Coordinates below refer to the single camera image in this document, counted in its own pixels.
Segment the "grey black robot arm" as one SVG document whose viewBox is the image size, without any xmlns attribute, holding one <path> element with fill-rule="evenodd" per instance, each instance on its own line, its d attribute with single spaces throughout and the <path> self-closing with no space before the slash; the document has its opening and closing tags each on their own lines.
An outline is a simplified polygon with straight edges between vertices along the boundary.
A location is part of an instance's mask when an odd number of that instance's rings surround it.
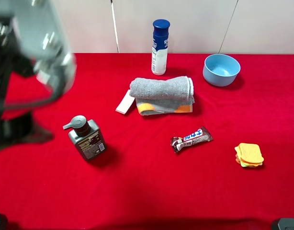
<svg viewBox="0 0 294 230">
<path fill-rule="evenodd" d="M 0 0 L 0 150 L 52 139 L 34 120 L 32 111 L 69 91 L 75 72 L 75 55 L 52 1 Z M 51 90 L 50 96 L 7 104 L 12 73 L 24 78 L 37 76 Z"/>
</svg>

